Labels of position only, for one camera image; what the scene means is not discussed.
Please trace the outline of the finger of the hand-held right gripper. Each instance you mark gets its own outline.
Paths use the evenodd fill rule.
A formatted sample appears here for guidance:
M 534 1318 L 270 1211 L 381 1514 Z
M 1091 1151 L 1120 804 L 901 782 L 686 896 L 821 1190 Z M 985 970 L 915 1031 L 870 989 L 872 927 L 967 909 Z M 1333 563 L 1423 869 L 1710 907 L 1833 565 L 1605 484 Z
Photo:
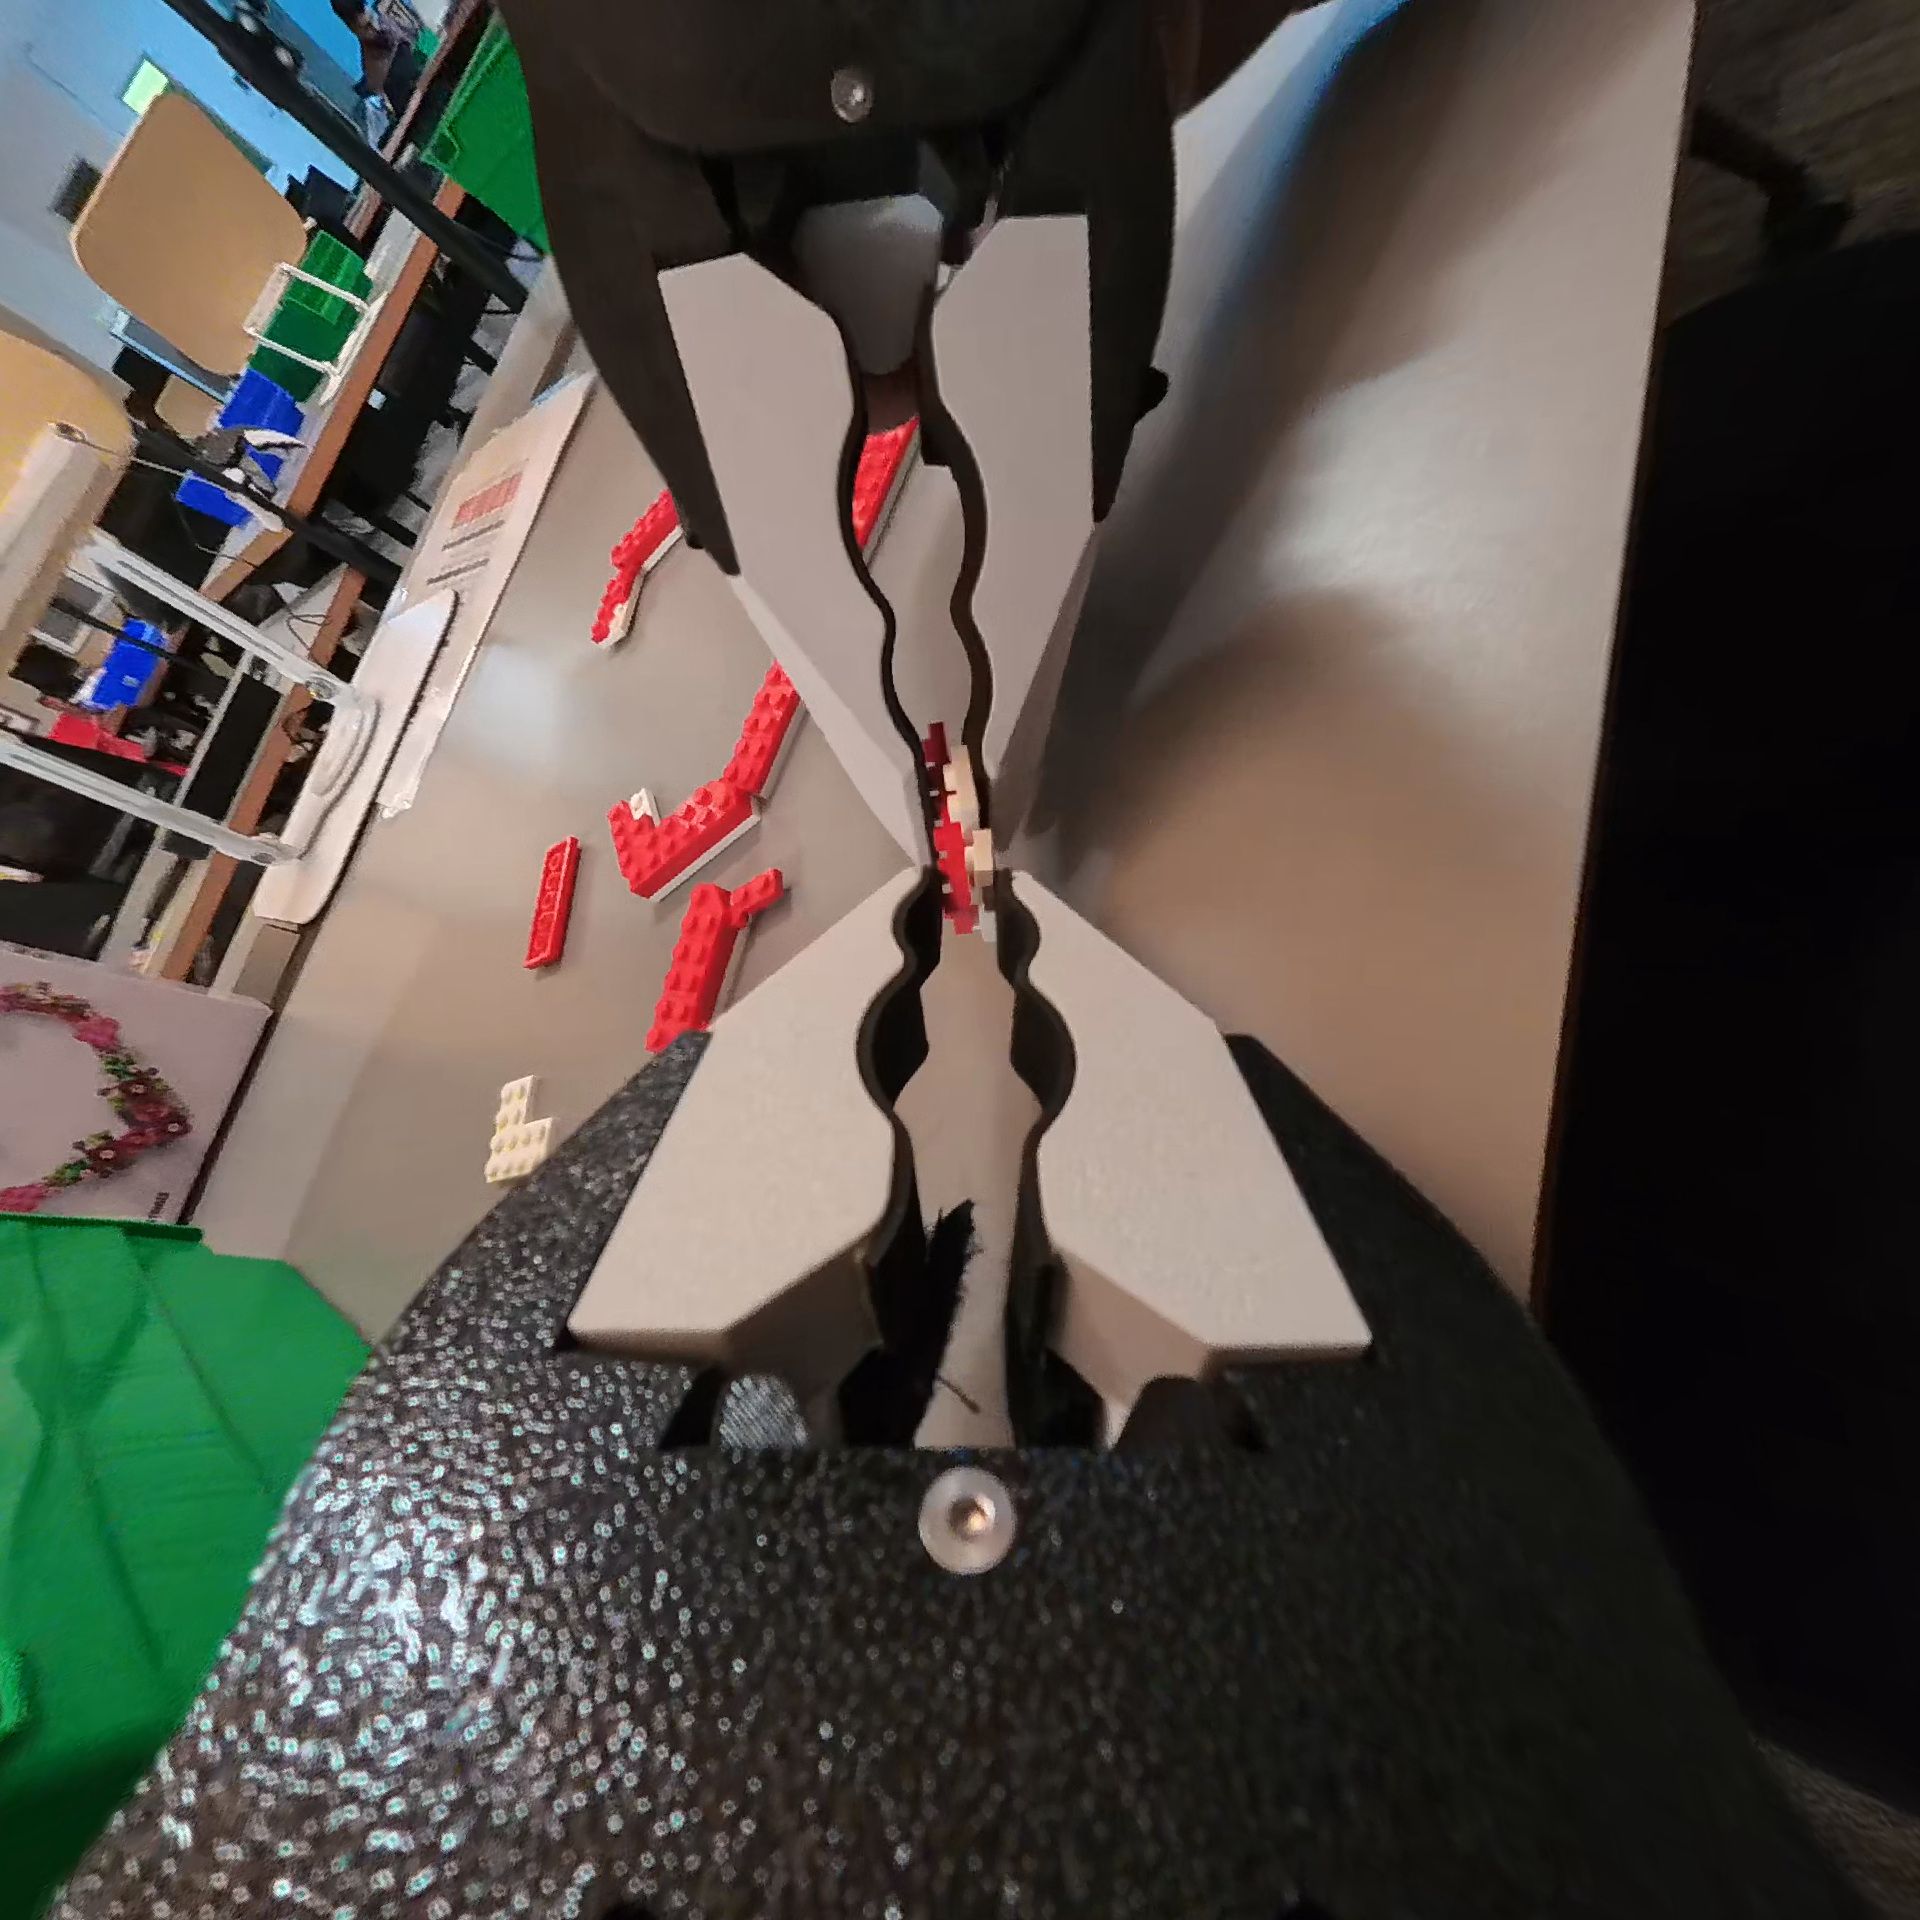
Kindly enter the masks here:
M 852 538 L 864 432 L 840 325 L 743 252 L 671 269 L 659 293 L 732 539 L 732 591 L 852 788 L 922 866 L 919 750 L 883 690 L 892 615 Z
M 929 319 L 933 419 L 961 501 L 961 740 L 1001 847 L 1035 798 L 1096 544 L 1088 280 L 1084 215 L 1016 215 L 951 270 Z

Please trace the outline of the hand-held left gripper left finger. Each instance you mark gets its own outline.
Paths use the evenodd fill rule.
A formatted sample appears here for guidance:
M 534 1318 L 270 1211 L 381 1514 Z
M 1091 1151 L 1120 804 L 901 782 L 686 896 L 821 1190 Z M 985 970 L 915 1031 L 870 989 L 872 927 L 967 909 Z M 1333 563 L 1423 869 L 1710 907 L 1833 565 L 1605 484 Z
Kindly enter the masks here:
M 870 1260 L 899 1224 L 895 1097 L 864 1064 L 909 974 L 899 870 L 712 1024 L 568 1314 L 589 1351 L 717 1370 L 852 1370 Z

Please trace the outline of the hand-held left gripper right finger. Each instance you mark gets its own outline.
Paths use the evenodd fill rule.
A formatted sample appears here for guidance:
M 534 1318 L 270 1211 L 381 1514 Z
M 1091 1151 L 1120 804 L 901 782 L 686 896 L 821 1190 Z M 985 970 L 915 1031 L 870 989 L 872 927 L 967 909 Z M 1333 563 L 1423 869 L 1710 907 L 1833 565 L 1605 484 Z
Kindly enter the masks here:
M 1220 1027 L 1028 872 L 1011 896 L 1037 928 L 1024 978 L 1071 1044 L 1037 1146 L 1066 1277 L 1051 1348 L 1087 1380 L 1366 1353 L 1370 1326 Z

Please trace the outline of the small red and white brick piece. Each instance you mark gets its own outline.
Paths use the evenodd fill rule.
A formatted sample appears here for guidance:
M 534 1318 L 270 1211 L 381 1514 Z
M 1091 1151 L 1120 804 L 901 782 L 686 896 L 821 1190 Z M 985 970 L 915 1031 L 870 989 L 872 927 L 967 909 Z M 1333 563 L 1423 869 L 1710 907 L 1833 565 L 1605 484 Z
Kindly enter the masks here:
M 922 736 L 922 773 L 933 866 L 942 882 L 942 907 L 947 928 L 957 935 L 971 935 L 977 932 L 978 927 L 978 903 L 969 862 L 969 836 L 957 814 L 951 811 L 947 766 L 945 724 L 930 721 Z

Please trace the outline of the long curved red lego assembly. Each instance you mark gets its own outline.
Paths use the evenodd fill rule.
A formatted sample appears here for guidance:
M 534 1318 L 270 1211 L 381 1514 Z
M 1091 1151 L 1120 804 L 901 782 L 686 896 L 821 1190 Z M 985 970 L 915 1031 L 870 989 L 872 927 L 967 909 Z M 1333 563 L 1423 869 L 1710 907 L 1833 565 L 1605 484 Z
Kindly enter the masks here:
M 860 555 L 869 557 L 894 514 L 899 490 L 919 453 L 921 419 L 866 437 L 860 451 L 851 502 L 852 533 Z M 659 492 L 629 531 L 611 548 L 611 572 L 589 631 L 594 647 L 618 646 L 629 633 L 640 597 L 667 557 L 685 544 L 679 506 L 671 492 Z

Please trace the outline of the small red lego assembly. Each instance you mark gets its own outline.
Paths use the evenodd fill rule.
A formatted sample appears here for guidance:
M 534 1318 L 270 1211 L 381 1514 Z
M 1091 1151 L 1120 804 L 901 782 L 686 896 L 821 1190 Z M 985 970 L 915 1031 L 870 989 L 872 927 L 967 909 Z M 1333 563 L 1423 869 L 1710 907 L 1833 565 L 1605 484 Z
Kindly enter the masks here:
M 740 939 L 781 897 L 779 869 L 765 869 L 737 888 L 704 880 L 691 889 L 645 1035 L 647 1053 L 667 1051 L 686 1031 L 710 1027 Z

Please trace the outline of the flat red lego plate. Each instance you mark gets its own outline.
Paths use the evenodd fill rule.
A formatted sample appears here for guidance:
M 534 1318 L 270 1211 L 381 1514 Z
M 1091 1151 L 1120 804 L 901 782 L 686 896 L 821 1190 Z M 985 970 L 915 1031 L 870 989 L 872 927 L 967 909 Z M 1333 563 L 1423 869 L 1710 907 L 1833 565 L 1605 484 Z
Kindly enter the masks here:
M 541 851 L 532 923 L 522 958 L 527 971 L 556 966 L 564 955 L 580 861 L 581 841 L 578 836 L 567 836 Z

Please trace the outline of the angled red lego assembly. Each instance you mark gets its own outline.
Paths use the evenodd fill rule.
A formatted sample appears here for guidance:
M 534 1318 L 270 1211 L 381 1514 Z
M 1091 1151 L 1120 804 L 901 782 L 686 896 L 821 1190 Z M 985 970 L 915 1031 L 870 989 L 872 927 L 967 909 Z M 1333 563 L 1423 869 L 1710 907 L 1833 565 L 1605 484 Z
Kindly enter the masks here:
M 772 663 L 716 777 L 669 811 L 659 811 L 645 788 L 612 803 L 609 837 L 633 897 L 667 897 L 755 827 L 801 717 L 799 690 L 785 669 Z

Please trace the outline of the lego box with flower wreath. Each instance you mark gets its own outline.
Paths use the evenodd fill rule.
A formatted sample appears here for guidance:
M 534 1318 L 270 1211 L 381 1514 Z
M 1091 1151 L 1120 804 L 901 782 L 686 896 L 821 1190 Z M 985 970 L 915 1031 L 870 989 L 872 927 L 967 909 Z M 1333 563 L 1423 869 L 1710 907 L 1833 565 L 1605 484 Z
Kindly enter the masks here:
M 177 1223 L 268 1024 L 98 962 L 2 949 L 2 1210 Z

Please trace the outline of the large green storage bin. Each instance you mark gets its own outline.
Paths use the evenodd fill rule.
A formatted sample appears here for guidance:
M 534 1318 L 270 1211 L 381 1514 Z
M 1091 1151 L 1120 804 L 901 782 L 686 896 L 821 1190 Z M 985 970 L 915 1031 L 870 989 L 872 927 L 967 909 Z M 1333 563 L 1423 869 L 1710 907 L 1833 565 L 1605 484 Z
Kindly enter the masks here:
M 517 239 L 549 255 L 532 114 L 503 16 L 492 15 L 422 157 Z

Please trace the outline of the white instruction sheet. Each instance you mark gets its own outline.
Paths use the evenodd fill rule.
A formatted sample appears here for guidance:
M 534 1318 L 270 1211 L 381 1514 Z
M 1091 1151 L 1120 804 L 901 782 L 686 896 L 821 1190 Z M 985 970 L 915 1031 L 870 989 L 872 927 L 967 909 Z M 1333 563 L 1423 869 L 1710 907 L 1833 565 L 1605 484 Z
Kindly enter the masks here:
M 492 617 L 598 385 L 596 371 L 556 381 L 449 477 L 394 588 L 390 612 L 449 591 L 457 612 L 480 622 Z

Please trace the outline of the shelving rack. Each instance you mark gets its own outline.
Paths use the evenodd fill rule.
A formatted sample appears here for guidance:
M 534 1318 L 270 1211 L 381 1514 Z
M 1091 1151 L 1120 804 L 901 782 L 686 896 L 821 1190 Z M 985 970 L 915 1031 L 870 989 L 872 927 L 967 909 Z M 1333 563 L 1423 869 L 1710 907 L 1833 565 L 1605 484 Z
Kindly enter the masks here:
M 203 584 L 204 597 L 343 680 L 358 669 L 424 528 L 435 484 L 422 460 L 460 451 L 467 437 L 470 415 L 452 400 L 466 375 L 492 371 L 489 308 L 498 304 L 379 197 L 361 194 L 348 227 L 367 242 L 387 300 L 333 397 L 305 406 L 300 455 L 274 481 L 274 498 L 330 533 L 339 551 L 300 538 L 290 520 L 229 529 Z M 179 803 L 221 801 L 227 825 L 252 833 L 285 825 L 329 721 L 315 695 L 238 656 Z M 257 877 L 257 866 L 195 841 L 158 837 L 110 954 L 144 976 L 213 983 Z

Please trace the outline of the wooden chair back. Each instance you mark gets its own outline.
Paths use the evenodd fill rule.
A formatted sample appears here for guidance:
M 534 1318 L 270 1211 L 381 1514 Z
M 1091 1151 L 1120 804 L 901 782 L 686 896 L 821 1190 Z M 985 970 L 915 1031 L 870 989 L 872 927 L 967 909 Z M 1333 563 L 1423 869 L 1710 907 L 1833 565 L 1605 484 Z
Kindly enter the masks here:
M 232 378 L 257 346 L 274 275 L 303 258 L 305 225 L 190 94 L 167 89 L 121 140 L 69 245 L 123 312 Z
M 132 426 L 95 368 L 2 332 L 2 646 L 47 609 L 129 468 Z

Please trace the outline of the small blue storage bin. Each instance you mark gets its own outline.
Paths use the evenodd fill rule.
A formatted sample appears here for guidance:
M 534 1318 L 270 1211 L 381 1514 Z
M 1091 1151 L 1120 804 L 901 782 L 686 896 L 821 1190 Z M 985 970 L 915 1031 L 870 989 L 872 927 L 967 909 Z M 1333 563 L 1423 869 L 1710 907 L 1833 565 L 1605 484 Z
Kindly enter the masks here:
M 115 711 L 142 706 L 162 661 L 170 660 L 174 644 L 154 622 L 129 619 L 113 640 L 106 660 L 74 690 L 71 702 L 89 711 Z

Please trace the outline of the green plastic bin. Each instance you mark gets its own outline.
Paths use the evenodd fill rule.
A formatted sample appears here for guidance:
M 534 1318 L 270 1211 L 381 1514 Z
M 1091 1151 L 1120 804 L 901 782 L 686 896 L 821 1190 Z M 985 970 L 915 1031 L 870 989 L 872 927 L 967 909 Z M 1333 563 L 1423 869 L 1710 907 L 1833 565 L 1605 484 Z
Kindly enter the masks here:
M 3 1214 L 3 1915 L 47 1905 L 179 1729 L 367 1359 L 282 1260 Z

